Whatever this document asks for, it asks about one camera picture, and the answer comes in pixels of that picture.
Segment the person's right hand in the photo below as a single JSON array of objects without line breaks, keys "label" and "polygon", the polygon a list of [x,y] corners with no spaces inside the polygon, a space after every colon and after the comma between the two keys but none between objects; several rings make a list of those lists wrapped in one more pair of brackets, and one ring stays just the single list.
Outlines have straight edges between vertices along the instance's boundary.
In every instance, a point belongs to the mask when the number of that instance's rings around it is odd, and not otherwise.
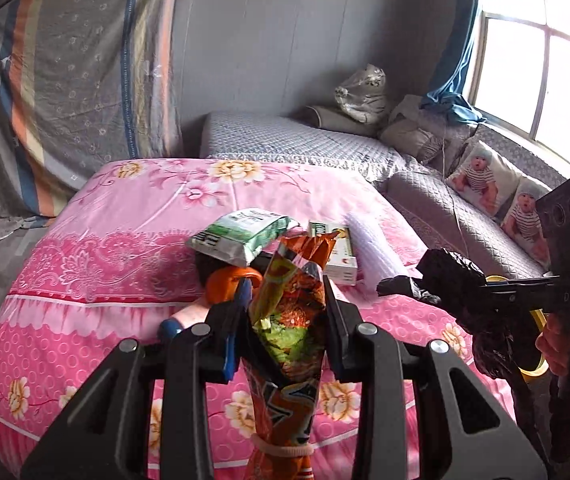
[{"label": "person's right hand", "polygon": [[546,324],[535,341],[535,347],[542,353],[550,371],[558,376],[566,376],[570,364],[570,333],[557,314],[549,314]]}]

